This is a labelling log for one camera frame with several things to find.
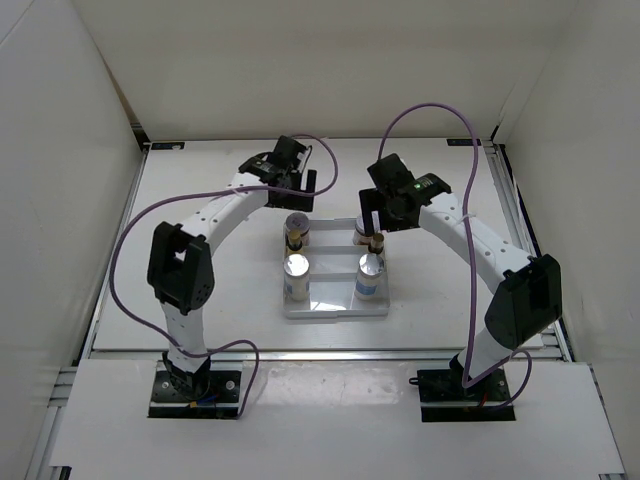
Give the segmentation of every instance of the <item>mounting plate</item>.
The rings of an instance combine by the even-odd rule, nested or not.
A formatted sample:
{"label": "mounting plate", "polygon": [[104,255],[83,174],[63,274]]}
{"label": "mounting plate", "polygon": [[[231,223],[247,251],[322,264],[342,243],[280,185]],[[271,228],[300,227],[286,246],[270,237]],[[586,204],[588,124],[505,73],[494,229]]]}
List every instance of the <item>mounting plate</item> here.
{"label": "mounting plate", "polygon": [[[498,369],[476,387],[464,390],[451,370],[418,370],[422,422],[505,422],[516,419],[513,406],[495,410],[511,396],[504,370]],[[487,395],[483,407],[478,407]]]}
{"label": "mounting plate", "polygon": [[149,401],[149,418],[205,418],[231,419],[238,416],[240,399],[239,370],[210,370],[210,387],[200,401],[211,398],[202,404],[193,405],[192,400],[180,394],[171,384],[169,372],[156,371]]}

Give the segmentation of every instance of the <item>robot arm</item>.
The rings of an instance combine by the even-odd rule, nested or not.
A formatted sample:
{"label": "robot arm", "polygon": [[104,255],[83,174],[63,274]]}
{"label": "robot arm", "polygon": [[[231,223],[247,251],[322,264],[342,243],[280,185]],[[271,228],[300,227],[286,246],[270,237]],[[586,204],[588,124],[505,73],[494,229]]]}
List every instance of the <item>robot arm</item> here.
{"label": "robot arm", "polygon": [[[242,164],[228,188],[270,185],[303,191],[298,168],[307,153],[304,145],[280,137],[273,152]],[[309,170],[304,192],[313,193],[315,181],[316,171]],[[211,257],[243,220],[263,206],[311,211],[313,197],[267,190],[237,192],[212,199],[181,223],[162,222],[154,231],[147,282],[160,301],[167,331],[180,345],[180,349],[170,345],[163,361],[173,386],[189,398],[200,398],[208,388],[210,360],[204,356],[202,310],[215,285]],[[181,350],[202,357],[188,357]]]}
{"label": "robot arm", "polygon": [[[368,168],[376,188],[360,191],[365,231],[373,232],[371,213],[380,228],[423,228],[446,243],[467,263],[469,250],[462,204],[433,174],[416,179],[395,154]],[[562,314],[560,266],[550,255],[533,258],[471,218],[477,273],[494,294],[485,327],[475,337],[470,379],[485,372],[549,326]],[[466,349],[451,361],[462,379]]]}

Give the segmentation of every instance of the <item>white floor panel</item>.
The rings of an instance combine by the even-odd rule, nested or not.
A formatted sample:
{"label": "white floor panel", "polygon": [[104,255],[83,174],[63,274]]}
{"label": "white floor panel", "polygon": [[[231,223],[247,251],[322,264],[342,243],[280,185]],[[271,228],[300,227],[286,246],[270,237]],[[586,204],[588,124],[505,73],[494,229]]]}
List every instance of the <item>white floor panel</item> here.
{"label": "white floor panel", "polygon": [[[536,362],[517,420],[491,424],[421,423],[407,382],[417,366],[397,362],[268,362],[239,421],[148,419],[155,367],[82,361],[51,464],[72,467],[71,480],[597,480],[622,472],[585,365]],[[507,365],[512,389],[524,369]]]}
{"label": "white floor panel", "polygon": [[[311,216],[354,217],[360,208],[358,191],[372,186],[366,168],[376,159],[378,140],[329,140],[329,144],[338,156],[340,177],[333,190],[316,199]],[[184,150],[151,151],[133,214],[171,195],[224,188],[241,163],[274,145],[274,140],[187,142]],[[449,147],[444,139],[394,139],[386,151],[397,152],[416,176],[428,172],[441,176],[462,198],[471,169],[471,147]],[[481,152],[470,210],[510,239],[487,159]],[[317,144],[309,166],[319,171],[319,187],[329,182],[331,161]],[[182,202],[151,213],[135,227],[122,250],[116,281],[121,297],[134,312],[163,328],[162,311],[146,283],[152,231],[163,220],[183,220],[202,204],[202,200]],[[267,208],[255,212],[214,255],[216,286],[204,319],[208,346],[250,338],[268,350],[464,347],[469,323],[469,267],[422,230],[387,235],[388,317],[285,318],[281,242],[282,223],[288,213]],[[478,311],[485,312],[489,302],[489,291],[480,282]],[[542,341],[535,337],[529,345],[541,347]],[[94,349],[166,348],[162,337],[131,321],[107,295]]]}

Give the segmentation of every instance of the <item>purple cable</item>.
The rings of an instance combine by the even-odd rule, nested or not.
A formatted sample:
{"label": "purple cable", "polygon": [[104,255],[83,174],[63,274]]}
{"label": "purple cable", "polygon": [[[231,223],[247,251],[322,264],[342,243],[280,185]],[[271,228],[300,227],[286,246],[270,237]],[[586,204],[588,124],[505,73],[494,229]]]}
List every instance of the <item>purple cable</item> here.
{"label": "purple cable", "polygon": [[118,241],[116,242],[116,245],[113,249],[113,257],[111,259],[111,265],[109,266],[109,290],[111,292],[111,297],[113,298],[113,301],[115,302],[115,304],[118,306],[118,308],[120,308],[120,310],[122,310],[129,318],[131,318],[132,320],[135,320],[136,322],[140,323],[141,325],[144,325],[145,327],[150,328],[151,330],[159,333],[160,335],[162,335],[164,338],[166,338],[169,343],[171,343],[171,345],[173,345],[174,347],[176,347],[178,349],[178,351],[180,353],[182,353],[183,355],[185,355],[186,357],[190,357],[190,358],[204,358],[204,357],[208,357],[210,355],[214,355],[216,353],[222,352],[224,350],[227,350],[235,345],[240,345],[240,344],[246,344],[249,345],[251,347],[251,349],[253,350],[253,352],[256,355],[256,364],[253,367],[253,372],[251,373],[251,378],[249,380],[249,383],[247,384],[247,391],[245,392],[244,395],[244,399],[242,400],[242,405],[240,406],[240,410],[238,411],[238,418],[240,418],[240,416],[242,416],[242,413],[244,412],[245,406],[247,404],[247,400],[249,398],[249,392],[251,391],[251,387],[253,386],[253,382],[256,378],[256,374],[258,373],[258,365],[260,364],[260,352],[258,350],[258,347],[256,346],[255,343],[253,343],[251,340],[235,340],[233,342],[227,343],[226,345],[223,345],[221,347],[218,348],[214,348],[212,350],[208,350],[207,353],[191,353],[191,352],[187,352],[186,350],[182,350],[180,348],[180,344],[176,341],[175,338],[173,338],[168,332],[165,332],[162,328],[154,325],[153,323],[143,319],[142,317],[136,315],[135,313],[133,313],[131,310],[129,310],[124,303],[122,303],[122,300],[120,299],[118,293],[116,292],[116,265],[118,264],[118,258],[120,257],[120,252],[122,250],[122,245],[124,244],[125,239],[127,238],[127,236],[129,235],[129,233],[131,233],[131,230],[133,229],[133,227],[148,213],[152,212],[153,210],[156,210],[157,208],[160,208],[164,205],[168,205],[170,203],[175,203],[175,202],[180,202],[182,200],[194,200],[194,199],[198,199],[198,198],[209,198],[209,197],[224,197],[227,195],[233,195],[236,193],[242,193],[242,192],[255,192],[255,191],[260,191],[260,190],[267,190],[269,192],[277,192],[277,193],[286,193],[286,194],[291,194],[291,195],[297,195],[300,197],[315,197],[317,195],[321,195],[325,192],[327,192],[329,189],[331,189],[331,187],[333,187],[336,183],[336,181],[338,180],[338,159],[336,158],[335,154],[333,153],[333,150],[331,150],[331,148],[329,147],[329,145],[327,145],[327,143],[320,139],[317,138],[313,135],[309,135],[307,133],[300,133],[297,135],[293,135],[294,137],[297,138],[310,138],[313,140],[316,140],[317,142],[319,142],[324,148],[325,150],[329,153],[329,156],[331,157],[331,161],[333,162],[333,179],[331,180],[331,182],[329,182],[329,185],[327,185],[326,187],[324,187],[321,190],[318,190],[317,192],[313,192],[313,193],[307,193],[307,192],[296,192],[293,190],[289,190],[286,188],[279,188],[279,187],[270,187],[268,185],[254,185],[254,186],[247,186],[247,187],[237,187],[234,188],[232,190],[219,190],[216,192],[204,192],[204,193],[189,193],[186,195],[178,195],[175,197],[170,197],[170,198],[165,198],[164,200],[160,200],[159,202],[156,202],[152,205],[149,205],[147,208],[145,208],[144,210],[142,210],[140,213],[138,213],[133,220],[131,220],[127,226],[122,230],[122,233],[120,234],[120,238],[118,238]]}
{"label": "purple cable", "polygon": [[520,385],[520,388],[518,389],[518,391],[516,393],[511,395],[510,399],[506,400],[505,402],[501,403],[500,405],[496,405],[495,407],[490,407],[489,410],[493,410],[493,411],[500,410],[500,409],[502,409],[504,407],[508,407],[509,405],[511,405],[520,395],[522,395],[522,392],[524,392],[525,387],[529,383],[529,378],[531,378],[531,371],[533,370],[533,358],[531,357],[531,354],[529,352],[527,352],[526,350],[514,350],[513,353],[511,354],[511,356],[507,357],[507,359],[504,361],[504,363],[507,363],[509,360],[511,360],[513,357],[515,357],[518,353],[522,353],[527,357],[527,373],[524,376],[524,380],[522,381],[522,385]]}
{"label": "purple cable", "polygon": [[[475,256],[475,249],[473,246],[473,233],[471,232],[471,222],[469,221],[469,196],[471,195],[471,187],[473,186],[473,181],[475,180],[476,173],[478,171],[478,159],[480,156],[479,149],[478,149],[478,137],[475,134],[475,131],[473,129],[473,126],[471,125],[471,122],[469,122],[469,120],[459,110],[449,105],[445,105],[444,103],[419,103],[418,105],[414,105],[413,107],[410,107],[404,110],[387,127],[387,130],[384,132],[384,135],[382,137],[382,141],[380,142],[380,149],[378,150],[378,160],[382,158],[384,145],[387,142],[387,138],[389,137],[389,134],[391,133],[391,130],[396,125],[396,123],[398,123],[405,115],[415,110],[419,110],[421,108],[426,108],[426,107],[441,108],[443,110],[447,110],[448,112],[453,113],[456,117],[458,117],[462,121],[462,123],[464,123],[464,126],[469,132],[469,136],[471,137],[471,141],[473,143],[473,165],[471,167],[471,174],[469,175],[467,187],[464,190],[464,197],[462,199],[463,223],[464,223],[464,230],[467,236],[467,247],[469,249],[469,267],[471,270],[471,305],[469,309],[469,338],[467,340],[467,356],[465,357],[465,361],[464,361],[462,386],[464,388],[470,388],[470,387],[473,387],[480,380],[485,378],[487,375],[494,372],[497,368],[507,363],[511,359],[511,357],[515,355],[515,352],[525,353],[527,355],[527,358],[529,358],[530,362],[531,362],[531,355],[529,355],[529,353],[524,350],[516,350],[510,357],[507,357],[501,360],[500,362],[496,363],[495,365],[489,367],[487,370],[485,370],[484,372],[482,372],[480,375],[476,376],[472,380],[470,381],[468,380],[469,370],[471,368],[471,359],[473,358],[473,347],[474,347],[475,336],[476,336],[476,318],[477,318],[477,305],[478,305],[478,279],[477,279],[476,256]],[[522,390],[524,390],[524,387],[526,387],[529,381],[529,376],[531,375],[530,370],[531,368],[529,369],[529,373],[527,374],[525,381],[520,387],[520,390],[518,390],[516,395],[514,395],[507,402],[505,402],[504,404],[505,406],[511,403],[513,400],[515,400],[522,393]]]}

